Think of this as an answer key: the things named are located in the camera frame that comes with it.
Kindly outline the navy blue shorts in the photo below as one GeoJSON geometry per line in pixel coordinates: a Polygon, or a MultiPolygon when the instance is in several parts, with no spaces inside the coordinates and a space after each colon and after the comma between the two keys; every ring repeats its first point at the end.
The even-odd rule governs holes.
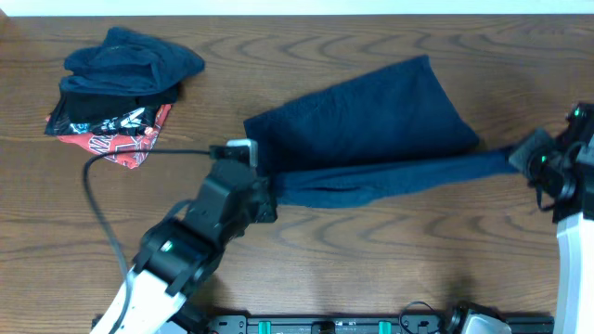
{"type": "Polygon", "coordinates": [[[292,100],[244,129],[284,205],[354,208],[514,171],[506,148],[479,150],[426,56],[292,100]]]}

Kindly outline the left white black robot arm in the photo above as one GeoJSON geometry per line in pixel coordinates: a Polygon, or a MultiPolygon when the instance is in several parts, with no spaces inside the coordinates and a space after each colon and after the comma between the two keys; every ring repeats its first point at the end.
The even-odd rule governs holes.
{"type": "Polygon", "coordinates": [[[241,161],[217,161],[197,197],[175,204],[141,238],[132,268],[91,332],[157,332],[217,269],[232,239],[277,218],[268,178],[241,161]]]}

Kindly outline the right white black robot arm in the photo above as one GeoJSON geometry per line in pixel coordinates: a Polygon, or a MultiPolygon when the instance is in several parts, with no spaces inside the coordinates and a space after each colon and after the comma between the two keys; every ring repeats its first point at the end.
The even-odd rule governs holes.
{"type": "Polygon", "coordinates": [[[554,334],[593,331],[593,148],[561,146],[534,132],[527,175],[542,212],[552,211],[560,255],[554,334]]]}

